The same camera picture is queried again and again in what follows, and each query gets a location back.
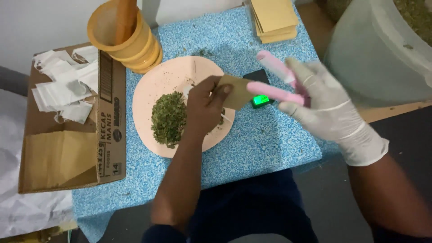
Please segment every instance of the hand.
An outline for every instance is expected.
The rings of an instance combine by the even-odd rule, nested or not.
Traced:
[[[311,108],[281,102],[279,110],[292,116],[319,138],[335,141],[351,166],[367,166],[388,152],[388,140],[381,138],[357,112],[342,85],[320,63],[302,64],[287,58],[287,66],[308,91]]]
[[[189,91],[185,132],[204,138],[219,124],[223,102],[233,89],[232,85],[216,88],[220,78],[210,76]]]

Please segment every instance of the person's left arm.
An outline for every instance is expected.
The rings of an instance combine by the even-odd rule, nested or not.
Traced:
[[[153,224],[170,225],[185,232],[194,214],[201,191],[203,140],[220,122],[222,104],[232,89],[216,88],[219,80],[220,77],[210,76],[189,92],[186,127],[152,203]]]

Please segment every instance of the green digital display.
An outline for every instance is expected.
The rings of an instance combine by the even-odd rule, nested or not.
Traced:
[[[255,103],[256,106],[259,105],[259,104],[265,103],[265,102],[269,102],[269,97],[267,97],[267,96],[256,96],[256,97],[254,97],[254,103]]]

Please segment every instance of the white latex glove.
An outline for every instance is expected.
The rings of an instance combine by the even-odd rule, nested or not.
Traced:
[[[389,141],[360,117],[342,85],[322,63],[302,64],[287,58],[286,64],[309,92],[311,108],[281,102],[279,110],[292,116],[314,136],[335,141],[348,165],[368,166],[388,152]]]

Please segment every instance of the blue speckled surface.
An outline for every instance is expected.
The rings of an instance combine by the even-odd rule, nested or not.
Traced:
[[[317,59],[301,21],[295,39],[264,45],[254,36],[251,23],[248,7],[240,7],[167,24],[154,30],[154,34],[162,44],[163,61],[200,55],[201,51],[225,73],[239,77],[262,68],[255,59],[260,50],[268,50],[282,60],[288,56],[301,61]],[[290,90],[276,76],[267,74],[273,86]],[[102,237],[115,210],[152,200],[170,162],[143,145],[133,124],[133,92],[141,77],[127,71],[127,177],[73,191],[75,217],[90,242]],[[333,143],[314,138],[275,105],[254,110],[247,104],[236,113],[229,134],[203,153],[203,188],[291,168],[320,160],[323,154],[337,153]]]

